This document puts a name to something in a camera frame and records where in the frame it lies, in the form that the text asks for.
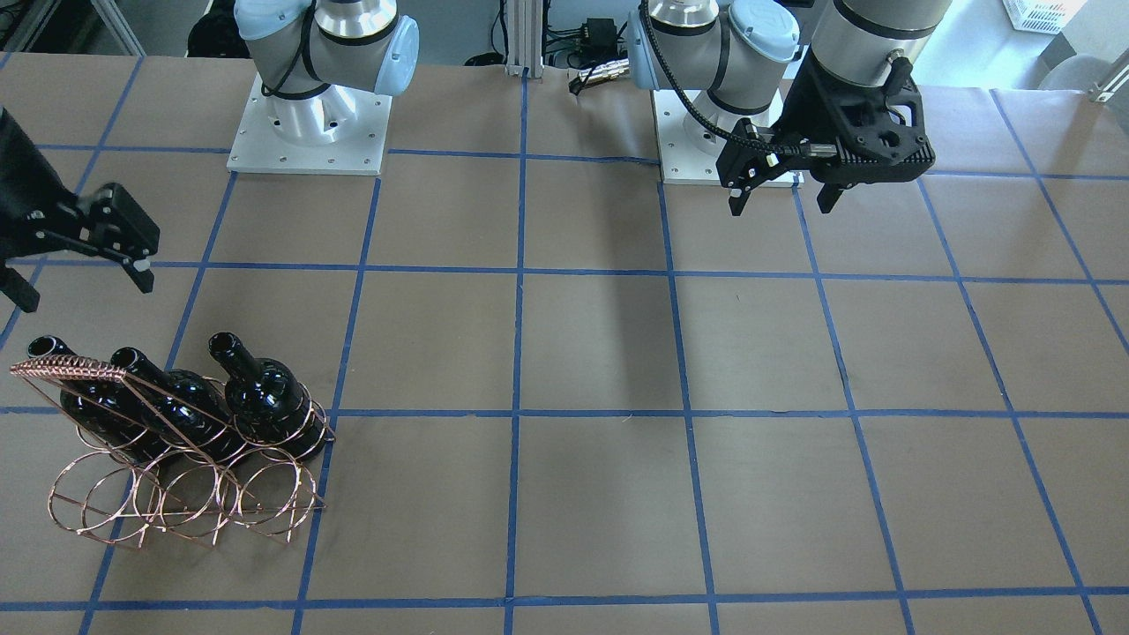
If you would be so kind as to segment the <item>dark wine bottle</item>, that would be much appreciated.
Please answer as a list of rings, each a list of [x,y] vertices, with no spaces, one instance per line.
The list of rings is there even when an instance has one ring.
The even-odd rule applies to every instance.
[[[145,353],[123,347],[110,362],[141,379],[138,389],[146,405],[138,406],[138,419],[167,443],[193,443],[215,462],[228,466],[245,442],[229,425],[230,414],[213,383],[189,369],[165,371]]]
[[[221,331],[208,341],[211,357],[228,374],[224,395],[235,430],[266,449],[309,459],[325,445],[325,421],[294,371],[277,359],[255,357],[236,334]]]

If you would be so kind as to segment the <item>dark wine bottle in basket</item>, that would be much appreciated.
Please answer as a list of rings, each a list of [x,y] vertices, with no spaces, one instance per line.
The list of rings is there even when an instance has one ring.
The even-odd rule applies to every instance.
[[[208,341],[211,357],[228,374],[224,395],[235,430],[266,449],[309,459],[325,445],[325,421],[294,371],[277,359],[255,357],[236,334],[221,331]]]

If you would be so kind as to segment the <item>aluminium frame post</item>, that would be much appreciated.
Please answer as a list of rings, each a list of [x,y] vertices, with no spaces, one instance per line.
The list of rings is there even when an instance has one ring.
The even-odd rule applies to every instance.
[[[505,1],[505,71],[537,79],[543,73],[544,1]]]

